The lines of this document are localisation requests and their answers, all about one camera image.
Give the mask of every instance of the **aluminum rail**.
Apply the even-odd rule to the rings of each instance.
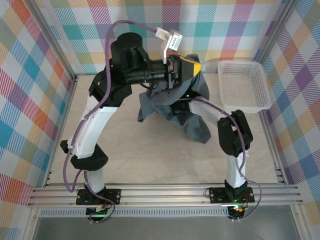
[[[261,205],[300,205],[302,198],[296,185],[262,183]],[[121,189],[120,207],[223,207],[228,203],[210,203],[205,191],[224,187],[223,184],[111,184],[108,189]],[[255,200],[260,196],[259,188],[251,185]],[[77,193],[70,193],[63,185],[35,188],[29,201],[32,208],[79,207]]]

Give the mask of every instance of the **plaid wall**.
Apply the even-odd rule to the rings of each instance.
[[[72,81],[22,0],[0,7],[0,240],[40,187]]]
[[[320,236],[320,1],[300,0],[265,64],[267,111],[285,173]]]
[[[112,23],[121,19],[180,31],[184,37],[178,53],[198,54],[202,62],[208,63],[206,71],[215,71],[210,68],[210,62],[253,59],[259,45],[263,47],[261,41],[267,39],[286,0],[36,1],[74,71],[91,75],[104,68],[106,32]],[[151,58],[160,58],[161,41],[154,33],[125,24],[115,29],[115,37],[129,31],[143,37],[144,48]]]

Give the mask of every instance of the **purple cable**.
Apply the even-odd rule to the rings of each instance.
[[[83,124],[89,119],[89,117],[98,109],[100,108],[100,106],[107,100],[109,94],[110,94],[110,90],[111,90],[111,73],[110,73],[110,62],[109,62],[109,42],[112,39],[112,34],[113,30],[115,28],[115,26],[119,25],[119,24],[133,24],[133,25],[137,25],[139,27],[142,27],[144,29],[147,29],[151,32],[156,32],[157,30],[155,28],[143,25],[141,23],[135,22],[135,21],[130,21],[130,20],[119,20],[114,22],[111,27],[108,29],[107,33],[106,33],[106,41],[105,41],[105,72],[106,72],[106,91],[105,94],[103,96],[103,98],[101,99],[101,101],[91,110],[88,112],[87,115],[85,115],[79,125],[77,126],[77,128],[74,131],[72,140],[71,140],[71,144],[70,144],[70,149],[65,157],[64,160],[64,165],[63,165],[63,171],[62,171],[62,175],[63,175],[63,181],[64,181],[64,185],[66,187],[66,189],[70,192],[73,193],[73,191],[75,190],[76,187],[76,183],[77,183],[77,179],[81,173],[81,170],[78,171],[78,173],[76,174],[73,184],[72,184],[72,188],[69,187],[68,180],[67,180],[67,163],[69,160],[69,157],[71,155],[72,149],[75,147],[75,142],[77,139],[77,136],[81,130],[81,127],[83,126]]]
[[[245,147],[244,138],[242,137],[242,134],[241,134],[241,131],[240,131],[240,128],[239,128],[237,122],[235,121],[235,119],[234,119],[229,113],[227,113],[226,111],[224,111],[223,109],[221,109],[220,107],[214,105],[213,103],[211,103],[211,102],[209,102],[209,101],[201,100],[201,99],[198,99],[198,98],[182,98],[182,99],[179,99],[179,101],[183,101],[183,100],[197,101],[197,102],[200,102],[200,103],[207,104],[207,105],[209,105],[210,107],[218,110],[218,111],[221,112],[222,114],[226,115],[226,116],[232,121],[233,125],[235,126],[236,131],[238,132],[238,135],[239,135],[239,138],[240,138],[241,147],[242,147],[242,153],[243,153],[243,154],[242,154],[242,155],[243,155],[242,164],[241,164],[241,166],[240,166],[240,168],[239,168],[238,162],[236,162],[236,164],[235,164],[235,165],[236,165],[236,169],[238,170],[240,176],[244,178],[244,180],[246,180],[248,183],[252,183],[252,184],[257,185],[258,188],[259,188],[259,191],[260,191],[260,197],[259,197],[259,200],[258,200],[256,206],[254,207],[254,209],[252,210],[252,212],[250,212],[247,216],[241,218],[241,220],[244,220],[244,219],[250,217],[250,216],[257,210],[259,204],[261,203],[263,193],[262,193],[262,187],[260,186],[259,183],[255,182],[255,181],[249,180],[249,179],[246,178],[246,176],[243,175],[242,172],[241,172],[241,171],[242,171],[242,168],[244,167],[245,162],[246,162],[246,147]]]
[[[110,199],[108,199],[108,198],[105,198],[105,197],[103,197],[103,196],[100,196],[100,195],[96,194],[96,193],[92,190],[92,188],[91,188],[90,185],[89,185],[88,176],[87,176],[87,171],[84,171],[84,172],[83,172],[83,176],[84,176],[85,185],[86,185],[86,187],[89,189],[89,191],[90,191],[94,196],[96,196],[97,198],[100,198],[100,199],[102,199],[102,200],[105,200],[106,202],[110,203],[110,204],[113,206],[112,212],[111,212],[108,216],[105,216],[105,217],[104,217],[103,219],[101,219],[100,221],[93,221],[92,218],[91,218],[92,214],[89,215],[89,219],[90,219],[91,223],[100,224],[100,223],[108,220],[108,219],[111,217],[111,215],[114,214],[114,212],[115,212],[115,210],[116,210],[116,205],[115,205],[115,203],[114,203],[112,200],[110,200]]]

